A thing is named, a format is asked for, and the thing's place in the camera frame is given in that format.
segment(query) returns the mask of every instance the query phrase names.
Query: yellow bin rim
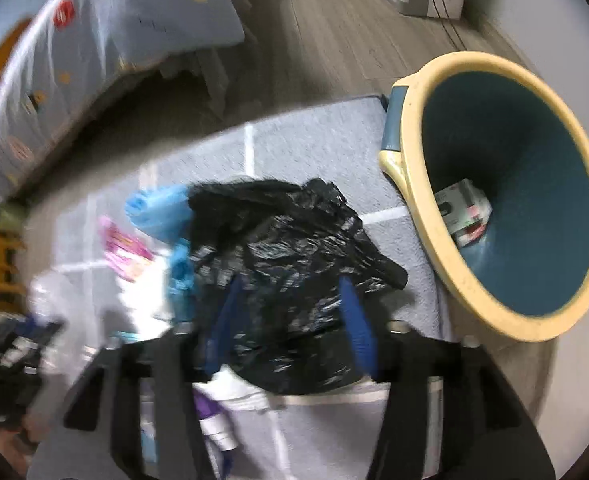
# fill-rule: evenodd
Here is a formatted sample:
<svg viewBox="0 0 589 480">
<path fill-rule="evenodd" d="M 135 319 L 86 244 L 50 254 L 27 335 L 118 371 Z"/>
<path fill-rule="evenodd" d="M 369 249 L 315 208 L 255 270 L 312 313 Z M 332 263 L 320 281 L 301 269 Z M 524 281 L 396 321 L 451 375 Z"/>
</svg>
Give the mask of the yellow bin rim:
<svg viewBox="0 0 589 480">
<path fill-rule="evenodd" d="M 401 153 L 380 152 L 380 165 L 401 190 L 424 248 L 455 299 L 511 338 L 521 341 L 552 339 L 569 330 L 588 310 L 589 267 L 579 290 L 568 303 L 546 316 L 524 316 L 497 301 L 481 285 L 441 219 L 423 156 L 423 110 L 431 93 L 442 81 L 462 72 L 495 73 L 520 83 L 539 96 L 571 134 L 589 177 L 588 136 L 561 98 L 532 72 L 507 59 L 483 52 L 445 54 L 393 85 L 408 88 L 399 123 Z"/>
</svg>

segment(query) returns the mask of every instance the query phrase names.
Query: metal bolt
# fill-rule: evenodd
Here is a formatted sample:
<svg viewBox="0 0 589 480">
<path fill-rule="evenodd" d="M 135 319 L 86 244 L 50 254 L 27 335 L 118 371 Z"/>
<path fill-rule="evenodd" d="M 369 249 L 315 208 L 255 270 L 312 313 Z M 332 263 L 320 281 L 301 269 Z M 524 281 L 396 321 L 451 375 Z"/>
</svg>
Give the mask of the metal bolt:
<svg viewBox="0 0 589 480">
<path fill-rule="evenodd" d="M 176 335 L 189 334 L 191 332 L 194 332 L 194 323 L 190 321 L 184 321 L 183 323 L 179 323 L 174 328 L 174 333 Z"/>
<path fill-rule="evenodd" d="M 393 334 L 407 334 L 411 326 L 405 321 L 392 320 L 388 322 L 388 330 Z"/>
<path fill-rule="evenodd" d="M 465 335 L 461 340 L 461 346 L 466 348 L 479 348 L 479 340 L 474 335 Z"/>
</svg>

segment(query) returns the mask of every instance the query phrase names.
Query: gray wall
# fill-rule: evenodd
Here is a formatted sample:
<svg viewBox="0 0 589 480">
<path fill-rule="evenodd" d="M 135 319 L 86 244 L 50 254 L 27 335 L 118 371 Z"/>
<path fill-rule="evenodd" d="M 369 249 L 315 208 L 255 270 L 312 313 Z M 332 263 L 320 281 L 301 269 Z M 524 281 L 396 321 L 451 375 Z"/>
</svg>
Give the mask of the gray wall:
<svg viewBox="0 0 589 480">
<path fill-rule="evenodd" d="M 466 0 L 570 106 L 589 137 L 589 7 L 584 0 Z M 560 478 L 589 444 L 589 311 L 557 339 L 537 428 Z"/>
<path fill-rule="evenodd" d="M 466 0 L 561 96 L 589 137 L 589 6 L 585 0 Z"/>
</svg>

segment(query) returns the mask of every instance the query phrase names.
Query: trash bin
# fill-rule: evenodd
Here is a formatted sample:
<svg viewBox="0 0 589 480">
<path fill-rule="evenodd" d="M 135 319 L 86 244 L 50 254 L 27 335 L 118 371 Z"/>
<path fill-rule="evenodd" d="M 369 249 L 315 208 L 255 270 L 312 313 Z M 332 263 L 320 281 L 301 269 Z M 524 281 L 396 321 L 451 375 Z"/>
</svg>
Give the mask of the trash bin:
<svg viewBox="0 0 589 480">
<path fill-rule="evenodd" d="M 589 140 L 537 76 L 481 52 L 433 59 L 393 85 L 379 162 L 447 288 L 497 331 L 542 341 L 585 314 Z M 434 193 L 464 178 L 492 215 L 459 249 Z"/>
</svg>

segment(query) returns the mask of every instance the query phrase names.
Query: clear plastic bag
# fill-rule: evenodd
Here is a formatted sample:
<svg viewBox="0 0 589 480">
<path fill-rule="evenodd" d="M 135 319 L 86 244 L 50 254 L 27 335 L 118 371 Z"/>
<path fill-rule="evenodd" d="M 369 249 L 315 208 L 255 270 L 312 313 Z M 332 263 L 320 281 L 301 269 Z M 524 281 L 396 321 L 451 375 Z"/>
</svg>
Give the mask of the clear plastic bag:
<svg viewBox="0 0 589 480">
<path fill-rule="evenodd" d="M 30 313 L 38 324 L 61 321 L 63 329 L 46 348 L 40 371 L 46 375 L 63 375 L 73 384 L 92 358 L 88 313 L 68 279 L 49 270 L 30 283 Z"/>
</svg>

